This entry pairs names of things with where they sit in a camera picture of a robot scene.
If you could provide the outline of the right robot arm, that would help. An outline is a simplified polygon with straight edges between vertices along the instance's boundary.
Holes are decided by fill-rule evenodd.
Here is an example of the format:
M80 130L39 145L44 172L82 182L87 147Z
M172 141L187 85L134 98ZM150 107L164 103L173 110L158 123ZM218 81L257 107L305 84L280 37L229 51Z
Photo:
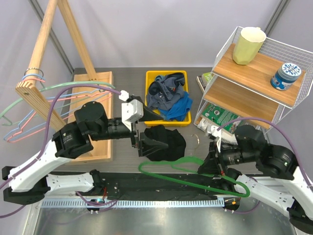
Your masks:
M213 138L209 152L198 169L199 174L223 173L221 188L226 193L245 193L271 206L289 218L290 223L304 233L313 233L313 192L301 173L295 154L284 146L267 142L263 132L250 125L236 129L236 144L222 142L217 126L205 129ZM256 168L284 186L288 193L270 189L232 168L232 165L255 163Z

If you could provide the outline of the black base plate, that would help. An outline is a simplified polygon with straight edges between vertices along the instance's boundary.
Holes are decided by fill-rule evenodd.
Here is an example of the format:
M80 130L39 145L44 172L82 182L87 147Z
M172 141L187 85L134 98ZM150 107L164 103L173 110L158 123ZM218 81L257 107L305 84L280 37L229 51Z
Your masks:
M213 179L197 174L161 174L164 176L189 181L213 188L236 192L233 183L221 178ZM99 173L103 183L100 188L82 192L83 196L107 196L111 200L132 201L188 201L188 200L214 200L218 195L186 185L181 185L142 173Z

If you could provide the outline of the dark navy tank top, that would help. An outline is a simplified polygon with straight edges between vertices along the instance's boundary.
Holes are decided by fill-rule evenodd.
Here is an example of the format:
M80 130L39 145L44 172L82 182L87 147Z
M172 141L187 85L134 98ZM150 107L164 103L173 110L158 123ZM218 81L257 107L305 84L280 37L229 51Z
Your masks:
M147 106L151 109L170 110L185 96L185 76L181 72L158 75L148 88Z

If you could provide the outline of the pale green mug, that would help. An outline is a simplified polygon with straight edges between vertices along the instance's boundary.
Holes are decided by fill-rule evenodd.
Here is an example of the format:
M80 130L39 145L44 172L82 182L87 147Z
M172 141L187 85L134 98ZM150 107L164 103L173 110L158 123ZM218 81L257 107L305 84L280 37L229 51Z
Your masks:
M267 36L259 27L244 27L233 50L232 59L238 65L249 64L263 45Z

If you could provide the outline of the blue lidded jar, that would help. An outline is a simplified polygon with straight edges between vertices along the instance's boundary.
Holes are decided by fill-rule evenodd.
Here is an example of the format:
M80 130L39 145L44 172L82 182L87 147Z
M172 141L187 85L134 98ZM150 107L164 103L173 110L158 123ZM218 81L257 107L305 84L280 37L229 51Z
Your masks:
M301 68L293 63L284 63L271 78L270 84L277 90L286 91L302 74Z

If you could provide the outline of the black tank top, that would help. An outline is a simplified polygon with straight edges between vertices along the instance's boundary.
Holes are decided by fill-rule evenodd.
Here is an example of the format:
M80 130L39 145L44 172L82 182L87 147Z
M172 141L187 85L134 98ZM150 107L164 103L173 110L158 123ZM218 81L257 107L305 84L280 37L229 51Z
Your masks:
M146 137L168 145L166 149L150 150L146 157L150 161L176 161L185 156L186 141L177 129L169 130L163 125L152 126L144 131Z

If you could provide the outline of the dark green hanger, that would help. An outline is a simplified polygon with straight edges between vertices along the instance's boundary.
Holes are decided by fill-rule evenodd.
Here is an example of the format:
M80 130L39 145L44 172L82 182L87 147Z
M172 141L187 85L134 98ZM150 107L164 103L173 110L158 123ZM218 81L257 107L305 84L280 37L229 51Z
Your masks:
M138 171L144 175L147 176L151 176L153 178L157 178L157 179L161 179L161 180L165 180L165 181L169 181L169 182L173 182L173 183L177 183L177 184L181 184L181 185L186 185L186 186L190 186L190 187L194 187L194 188L199 188L199 189L203 189L206 191L212 191L212 192L216 192L219 194L223 194L223 195L232 195L235 197L244 197L247 198L250 196L250 190L248 188L247 185L245 185L242 182L236 181L235 179L228 177L226 175L217 175L217 174L198 174L195 171L189 170L189 169L185 169L185 168L181 168L181 167L176 167L176 165L179 164L184 164L184 163L193 163L193 164L197 164L199 166L204 164L204 160L195 157L195 156L185 156L182 158L179 158L176 161L157 161L157 162L153 162L153 161L144 161L142 163L139 164L138 166ZM169 177L169 176L164 176L161 174L157 174L154 172L148 172L145 171L143 168L147 165L169 165L172 169L176 169L176 170L180 170L180 171L184 171L187 173L193 173L193 174L197 174L197 175L201 175L204 177L209 177L209 178L214 178L214 177L220 177L221 179L233 183L234 185L239 185L241 188L244 189L244 193L239 193L239 192L233 192L233 191L227 191L227 190L223 190L223 189L218 189L218 188L213 188L213 187L209 187L209 186L204 186L201 184L197 184L197 183L192 183L189 181L184 181L181 179L176 179L173 177Z

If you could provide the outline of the green box on shelf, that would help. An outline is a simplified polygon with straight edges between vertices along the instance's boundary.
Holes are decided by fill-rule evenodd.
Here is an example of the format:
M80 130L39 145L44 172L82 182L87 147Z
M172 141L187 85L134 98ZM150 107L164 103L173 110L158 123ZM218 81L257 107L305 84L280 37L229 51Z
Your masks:
M214 74L212 72L206 72L196 77L196 81L200 87L200 90L204 93L206 85L213 79Z

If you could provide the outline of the yellow plastic tray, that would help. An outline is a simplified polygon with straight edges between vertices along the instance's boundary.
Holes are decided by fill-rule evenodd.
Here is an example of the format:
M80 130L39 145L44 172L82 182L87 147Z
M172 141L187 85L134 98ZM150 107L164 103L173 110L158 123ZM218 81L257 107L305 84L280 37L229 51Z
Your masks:
M185 76L185 85L183 86L183 89L185 92L188 92L188 79L187 79L187 73L182 70L150 70L146 72L146 88L145 88L145 105L147 105L146 101L146 95L148 93L148 88L151 85L152 82L154 82L155 78L158 75L168 75L176 72L181 72ZM161 115L159 112L159 109L152 109L155 113ZM145 124L147 126L157 126L157 125L164 125L166 127L184 127L188 126L191 123L191 112L189 111L186 115L186 118L184 121L169 121L164 118L164 120L157 120L157 121L146 121Z

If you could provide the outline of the slotted metal rail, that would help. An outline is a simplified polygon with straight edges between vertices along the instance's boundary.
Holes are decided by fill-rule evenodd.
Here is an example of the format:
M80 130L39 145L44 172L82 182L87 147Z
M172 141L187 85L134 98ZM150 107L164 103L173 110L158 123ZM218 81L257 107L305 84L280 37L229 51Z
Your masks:
M50 198L41 204L42 208L87 208L83 200L78 198ZM199 207L224 207L224 199L200 201L126 201L120 200L114 208L199 208Z

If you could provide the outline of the light blue wire hanger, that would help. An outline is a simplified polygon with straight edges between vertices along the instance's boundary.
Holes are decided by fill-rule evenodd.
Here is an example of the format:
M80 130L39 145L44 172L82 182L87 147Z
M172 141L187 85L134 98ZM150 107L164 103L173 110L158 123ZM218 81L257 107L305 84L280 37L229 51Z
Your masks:
M78 74L74 77L73 82L78 81L86 81L84 74ZM83 88L82 91L79 91L78 88L73 88L72 93L63 94L61 95L57 101L64 101L64 104L57 109L63 109L68 107L68 111L61 114L63 120L67 122L72 122L74 120L74 112L80 109L85 103L91 101L100 102L103 106L111 106L112 102L112 95L109 92L94 89L94 90L87 90L87 88ZM45 122L38 124L29 130L24 130L24 128L28 125L28 123L33 119L38 117L39 114L36 113L35 110L32 110L27 114L22 120L13 122L13 125L17 125L17 128L8 132L4 137L3 140L9 143L18 142L25 138L28 138L36 133L45 129Z

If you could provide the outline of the mint green hanger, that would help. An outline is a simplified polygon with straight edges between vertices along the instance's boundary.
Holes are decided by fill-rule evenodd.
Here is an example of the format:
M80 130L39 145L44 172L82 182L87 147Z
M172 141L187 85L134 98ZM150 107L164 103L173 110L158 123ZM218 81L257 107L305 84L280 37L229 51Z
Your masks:
M56 85L52 85L52 86L48 86L48 87L44 87L42 89L39 90L39 92L46 92L49 90L53 90L56 88L63 88L63 87L67 87L67 86L73 86L73 85L82 85L82 84L92 84L92 85L104 85L104 86L108 86L112 89L115 89L115 86L108 83L108 82L100 82L100 81L78 81L78 82L66 82L66 83L61 83L61 84L56 84ZM16 106L18 103L22 102L23 98L19 98L17 100L15 100L14 102L12 102L9 106L7 106L0 114L0 118L3 118L7 121L7 123L3 123L2 126L12 126L13 122L7 118L5 116L5 114L12 109L14 106Z

